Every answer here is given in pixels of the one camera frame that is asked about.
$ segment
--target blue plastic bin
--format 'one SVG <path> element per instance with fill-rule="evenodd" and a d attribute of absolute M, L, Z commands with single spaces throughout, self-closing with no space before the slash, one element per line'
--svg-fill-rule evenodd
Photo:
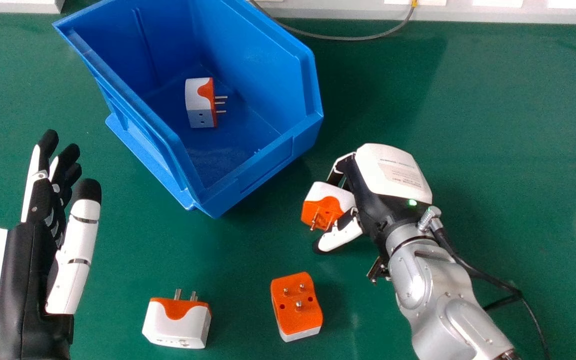
<path fill-rule="evenodd" d="M 313 52 L 244 0 L 104 0 L 54 23 L 112 114 L 106 124 L 187 210 L 219 217 L 313 146 Z M 191 129 L 186 78 L 227 95 Z"/>

